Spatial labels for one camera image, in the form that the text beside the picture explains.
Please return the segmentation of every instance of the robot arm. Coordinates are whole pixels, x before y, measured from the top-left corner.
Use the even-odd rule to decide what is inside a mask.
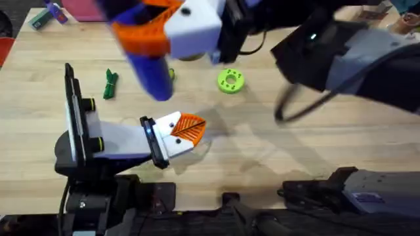
[[[333,13],[345,5],[378,5],[381,0],[97,2],[140,83],[156,100],[168,100],[173,93],[165,55],[185,58],[207,53],[214,64],[231,63],[248,35],[300,25],[272,49],[289,82],[318,91],[331,90],[331,98],[339,93],[355,94],[410,112],[420,106],[415,89],[420,66],[414,54],[389,58],[371,67],[380,57],[416,44],[418,39],[333,19]],[[362,70],[351,85],[337,90]],[[401,79],[384,79],[391,76]],[[276,117],[285,121],[282,108],[280,104]]]

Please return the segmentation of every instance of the black cable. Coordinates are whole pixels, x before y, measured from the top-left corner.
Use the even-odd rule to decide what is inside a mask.
[[[266,38],[266,36],[267,36],[267,31],[264,31],[263,33],[262,33],[262,42],[261,42],[261,44],[256,48],[256,49],[254,49],[254,50],[252,50],[252,51],[247,51],[247,52],[242,52],[242,51],[239,51],[239,55],[242,55],[242,56],[249,56],[249,55],[252,55],[252,54],[254,54],[254,53],[256,53],[256,52],[258,52],[260,49],[262,49],[262,47],[264,46],[264,42],[265,42],[265,38]]]
[[[317,219],[317,220],[321,220],[321,221],[324,221],[324,222],[328,222],[328,223],[331,223],[331,224],[335,224],[335,225],[338,225],[338,226],[348,227],[350,229],[357,229],[357,230],[365,231],[367,233],[371,233],[371,234],[375,234],[375,235],[386,235],[386,236],[391,235],[391,234],[388,234],[388,233],[382,233],[382,232],[378,232],[378,231],[375,231],[375,230],[372,230],[372,229],[368,229],[368,228],[365,228],[365,227],[359,227],[359,226],[354,226],[354,225],[351,225],[351,224],[337,222],[335,220],[330,220],[330,219],[327,219],[327,218],[324,218],[324,217],[316,216],[314,214],[303,212],[301,210],[295,210],[295,209],[289,209],[289,208],[286,209],[286,210],[288,210],[290,212],[294,212],[296,214],[301,214],[301,215],[309,216],[311,218],[314,218],[314,219]]]
[[[142,222],[142,225],[140,226],[140,228],[138,229],[138,233],[137,236],[139,236],[142,233],[143,227],[144,227],[144,223],[146,223],[146,220],[149,218],[149,213],[147,213],[147,215],[144,217],[144,220]]]
[[[57,216],[57,227],[58,227],[58,236],[62,236],[62,222],[63,222],[63,213],[64,213],[64,205],[66,204],[66,197],[68,190],[70,189],[70,179],[67,178],[66,187],[64,187],[63,196],[61,197],[60,202],[60,209],[58,210],[58,216]]]
[[[297,113],[290,115],[289,117],[283,116],[283,110],[289,105],[290,100],[296,95],[299,86],[298,84],[291,85],[287,88],[286,92],[283,94],[283,96],[280,98],[280,102],[278,103],[278,106],[275,111],[275,118],[276,121],[279,123],[286,123],[291,121],[296,121],[297,119],[300,119],[304,117],[305,115],[308,115],[310,112],[314,111],[316,108],[319,108],[320,106],[324,105],[326,102],[330,101],[332,98],[336,97],[339,93],[342,91],[350,88],[352,85],[357,83],[359,80],[363,79],[366,74],[371,72],[372,70],[376,69],[378,66],[380,66],[382,63],[387,62],[389,60],[395,59],[399,56],[403,56],[405,53],[414,53],[419,54],[420,53],[420,43],[407,45],[404,47],[400,47],[399,49],[396,49],[376,61],[374,61],[369,66],[361,69],[358,73],[341,83],[336,89],[331,90],[328,94],[321,97],[317,101],[315,101],[313,104],[307,106],[306,108],[302,109],[301,111],[298,111]]]

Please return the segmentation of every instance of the green object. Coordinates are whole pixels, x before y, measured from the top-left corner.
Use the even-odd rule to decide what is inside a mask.
[[[169,68],[169,76],[170,76],[170,78],[172,79],[172,82],[173,82],[176,78],[174,69]]]
[[[217,85],[222,92],[234,94],[239,92],[245,85],[245,78],[236,69],[224,69],[217,77]]]
[[[113,98],[116,95],[116,83],[118,74],[112,73],[110,69],[106,70],[106,87],[104,92],[104,99]]]
[[[44,9],[39,14],[37,14],[35,17],[33,17],[28,24],[32,27],[34,30],[40,30],[42,27],[44,27],[48,21],[53,19],[53,15],[48,9]]]

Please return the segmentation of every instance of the orange plastic part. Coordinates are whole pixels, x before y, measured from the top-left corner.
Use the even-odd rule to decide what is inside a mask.
[[[197,115],[181,113],[177,125],[171,135],[191,141],[194,147],[203,138],[205,131],[205,120]]]
[[[0,66],[3,66],[3,64],[6,61],[6,57],[9,54],[9,51],[11,50],[14,43],[13,38],[9,37],[0,37]]]
[[[142,2],[145,5],[167,7],[167,9],[141,26],[127,26],[114,22],[111,27],[127,52],[143,56],[164,56],[171,51],[171,45],[163,27],[182,2],[177,0],[143,0]]]

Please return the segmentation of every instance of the wooden table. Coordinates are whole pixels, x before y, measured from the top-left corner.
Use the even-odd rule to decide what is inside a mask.
[[[32,9],[28,19],[40,10]],[[338,167],[420,170],[420,117],[392,107],[340,96],[299,122],[275,124],[275,101],[287,83],[269,50],[292,30],[268,33],[260,52],[229,65],[245,75],[240,93],[223,94],[216,86],[227,66],[213,67],[207,58],[173,60],[175,93],[156,102],[138,85],[105,24],[70,18],[42,32],[24,24],[0,71],[0,214],[58,211],[65,178],[54,171],[54,144],[66,129],[65,62],[84,96],[96,98],[102,120],[138,124],[143,115],[177,110],[207,120],[201,144],[166,170],[146,163],[127,171],[146,182],[177,183],[179,210],[217,208],[225,191],[241,193],[254,207],[283,207],[276,196],[283,181],[327,178]],[[261,36],[250,37],[244,50],[260,42]],[[102,99],[107,68],[121,76],[115,100]],[[318,96],[307,90],[293,107]]]

